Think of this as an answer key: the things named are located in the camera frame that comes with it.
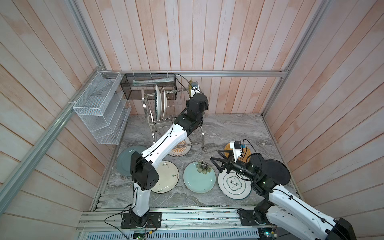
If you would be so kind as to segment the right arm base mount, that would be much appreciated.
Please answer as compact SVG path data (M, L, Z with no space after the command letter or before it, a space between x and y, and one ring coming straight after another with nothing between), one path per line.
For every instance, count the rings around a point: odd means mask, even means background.
M237 209L242 226L276 226L272 224L264 212L258 210Z

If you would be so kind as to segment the yellow green woven plate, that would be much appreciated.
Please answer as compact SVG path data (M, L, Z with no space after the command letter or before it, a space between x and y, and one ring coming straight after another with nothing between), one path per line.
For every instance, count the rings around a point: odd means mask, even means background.
M189 84L189 90L188 90L188 92L189 92L190 98L193 96L192 91L193 91L193 87L192 87L191 84Z

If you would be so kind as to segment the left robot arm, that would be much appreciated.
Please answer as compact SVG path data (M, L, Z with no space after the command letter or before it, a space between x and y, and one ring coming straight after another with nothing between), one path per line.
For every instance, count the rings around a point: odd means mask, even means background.
M134 215L141 218L149 211L151 189L160 179L157 167L164 157L182 140L203 125L209 101L204 94L194 94L186 108L176 117L169 130L142 153L131 155L131 175L134 183Z

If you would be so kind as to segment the white plate with text rim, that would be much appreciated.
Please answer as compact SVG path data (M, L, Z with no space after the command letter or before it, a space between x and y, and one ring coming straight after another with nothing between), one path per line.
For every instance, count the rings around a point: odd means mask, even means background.
M156 110L156 118L157 121L161 120L162 115L162 98L161 98L161 92L157 84L155 84L155 110Z

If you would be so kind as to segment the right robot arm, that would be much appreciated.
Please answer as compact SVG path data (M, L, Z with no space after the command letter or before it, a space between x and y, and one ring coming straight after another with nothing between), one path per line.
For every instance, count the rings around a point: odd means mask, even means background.
M219 150L220 158L210 160L221 172L235 172L251 183L264 198L254 209L257 224L281 227L301 240L355 240L353 226L347 220L328 216L289 192L284 184L291 180L288 168L280 161L265 160L259 153L247 163L237 161L234 152Z

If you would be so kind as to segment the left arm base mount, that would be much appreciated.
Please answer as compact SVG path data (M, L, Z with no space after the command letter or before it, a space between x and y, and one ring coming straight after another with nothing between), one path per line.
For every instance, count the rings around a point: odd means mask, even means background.
M147 212L142 217L137 216L134 212L124 213L121 223L121 229L136 228L160 228L162 222L161 212Z

